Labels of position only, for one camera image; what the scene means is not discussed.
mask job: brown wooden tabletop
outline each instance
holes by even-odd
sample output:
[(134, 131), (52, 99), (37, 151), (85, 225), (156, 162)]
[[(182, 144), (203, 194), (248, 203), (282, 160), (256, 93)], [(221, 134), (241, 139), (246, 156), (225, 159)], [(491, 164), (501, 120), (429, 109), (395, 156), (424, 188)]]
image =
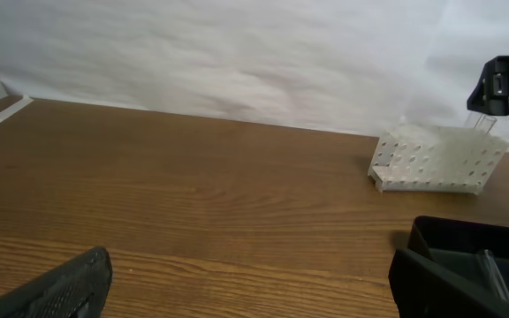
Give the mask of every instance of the brown wooden tabletop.
[(419, 215), (509, 226), (484, 192), (379, 193), (376, 138), (36, 100), (0, 124), (0, 295), (92, 246), (104, 317), (397, 317)]

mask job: wooden table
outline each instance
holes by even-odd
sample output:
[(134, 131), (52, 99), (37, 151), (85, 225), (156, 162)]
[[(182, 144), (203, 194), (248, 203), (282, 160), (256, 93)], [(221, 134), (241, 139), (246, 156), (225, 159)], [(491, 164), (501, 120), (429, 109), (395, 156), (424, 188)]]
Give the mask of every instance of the wooden table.
[(376, 138), (36, 100), (0, 124), (0, 295), (92, 246), (104, 317), (397, 317), (419, 215), (509, 225), (479, 197), (379, 193)]

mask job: black container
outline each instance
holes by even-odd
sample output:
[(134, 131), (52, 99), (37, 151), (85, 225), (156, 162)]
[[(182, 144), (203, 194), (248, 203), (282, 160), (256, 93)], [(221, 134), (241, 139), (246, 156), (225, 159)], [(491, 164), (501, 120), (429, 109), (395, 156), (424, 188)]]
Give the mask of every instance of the black container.
[(400, 317), (509, 317), (481, 265), (491, 251), (509, 291), (509, 228), (419, 216), (390, 268)]

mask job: perforated rack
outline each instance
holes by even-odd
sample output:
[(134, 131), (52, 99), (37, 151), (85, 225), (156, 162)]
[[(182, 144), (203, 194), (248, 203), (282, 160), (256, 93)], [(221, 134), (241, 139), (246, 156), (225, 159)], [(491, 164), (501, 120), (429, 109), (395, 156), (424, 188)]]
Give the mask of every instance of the perforated rack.
[(478, 194), (508, 148), (472, 128), (402, 125), (381, 136), (368, 175), (381, 192)]

